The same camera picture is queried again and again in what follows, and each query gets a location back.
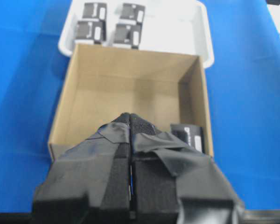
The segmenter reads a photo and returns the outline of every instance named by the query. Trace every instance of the plastic tray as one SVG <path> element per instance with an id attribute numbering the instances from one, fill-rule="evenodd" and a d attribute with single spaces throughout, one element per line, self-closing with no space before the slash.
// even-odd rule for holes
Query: plastic tray
<path id="1" fill-rule="evenodd" d="M 58 43 L 60 52 L 71 56 L 75 47 L 75 29 L 82 19 L 84 3 L 107 3 L 107 41 L 112 46 L 122 3 L 146 7 L 139 50 L 200 55 L 204 68 L 214 63 L 207 11 L 196 0 L 73 0 Z"/>

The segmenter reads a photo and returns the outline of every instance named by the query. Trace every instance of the blue table surface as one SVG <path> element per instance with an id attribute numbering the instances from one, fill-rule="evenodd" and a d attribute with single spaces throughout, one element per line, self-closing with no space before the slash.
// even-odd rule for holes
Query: blue table surface
<path id="1" fill-rule="evenodd" d="M 248 209 L 280 209 L 280 37 L 264 0 L 203 0 L 215 161 Z M 0 212 L 30 212 L 69 59 L 70 0 L 0 1 Z"/>

